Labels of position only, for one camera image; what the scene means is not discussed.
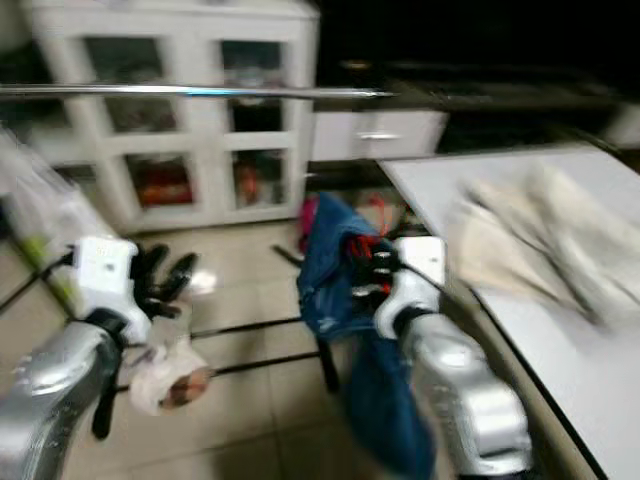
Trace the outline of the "crumpled white garment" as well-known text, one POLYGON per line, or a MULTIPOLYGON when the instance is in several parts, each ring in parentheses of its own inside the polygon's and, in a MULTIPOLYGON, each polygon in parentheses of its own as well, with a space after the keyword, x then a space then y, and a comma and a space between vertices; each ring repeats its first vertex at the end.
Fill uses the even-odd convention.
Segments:
POLYGON ((468 180, 447 244, 454 274, 472 287, 566 308, 599 328, 640 328, 640 221, 562 170, 468 180))

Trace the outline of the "white drawer unit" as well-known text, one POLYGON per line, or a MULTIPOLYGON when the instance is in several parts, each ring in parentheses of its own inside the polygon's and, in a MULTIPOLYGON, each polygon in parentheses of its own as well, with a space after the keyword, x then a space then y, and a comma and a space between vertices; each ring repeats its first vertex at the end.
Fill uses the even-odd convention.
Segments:
POLYGON ((448 115, 434 110, 320 111, 314 163, 434 155, 448 115))

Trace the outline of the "white hanging garment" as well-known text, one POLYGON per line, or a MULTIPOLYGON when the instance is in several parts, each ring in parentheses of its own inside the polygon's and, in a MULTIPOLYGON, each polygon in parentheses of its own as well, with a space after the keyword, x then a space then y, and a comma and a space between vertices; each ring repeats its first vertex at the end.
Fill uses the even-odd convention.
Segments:
MULTIPOLYGON (((19 237, 29 241, 51 268, 56 259, 73 264, 74 247, 84 236, 123 239, 109 227, 81 188, 55 173, 35 148, 20 142, 8 129, 0 131, 0 156, 15 182, 12 200, 19 237)), ((142 268, 138 246, 131 270, 142 268)), ((193 298, 215 291, 218 279, 210 271, 198 269, 189 287, 178 300, 170 302, 174 323, 189 323, 193 298)), ((147 415, 178 410, 204 396, 215 372, 191 346, 191 335, 175 332, 159 340, 147 338, 145 326, 129 328, 134 343, 145 343, 145 351, 129 366, 132 372, 129 396, 133 406, 147 415)))

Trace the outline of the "white glass door cabinet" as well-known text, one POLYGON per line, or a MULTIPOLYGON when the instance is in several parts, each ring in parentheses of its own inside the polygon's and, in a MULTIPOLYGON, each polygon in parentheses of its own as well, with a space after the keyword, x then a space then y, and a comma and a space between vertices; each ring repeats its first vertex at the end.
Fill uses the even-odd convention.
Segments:
MULTIPOLYGON (((24 0, 59 84, 310 87, 310 0, 24 0)), ((311 154, 310 101, 65 99, 116 224, 128 232, 292 218, 311 154)))

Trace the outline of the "blue denim jacket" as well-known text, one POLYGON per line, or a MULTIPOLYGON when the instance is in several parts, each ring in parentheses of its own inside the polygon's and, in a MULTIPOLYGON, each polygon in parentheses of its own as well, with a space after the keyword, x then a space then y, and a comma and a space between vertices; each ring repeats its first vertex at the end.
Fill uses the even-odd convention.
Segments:
POLYGON ((378 230, 333 193, 311 198, 314 218, 296 280, 301 319, 317 339, 355 343, 340 398, 356 442, 397 480, 433 480, 435 443, 413 398, 410 366, 352 296, 357 268, 347 243, 358 236, 378 239, 378 230))

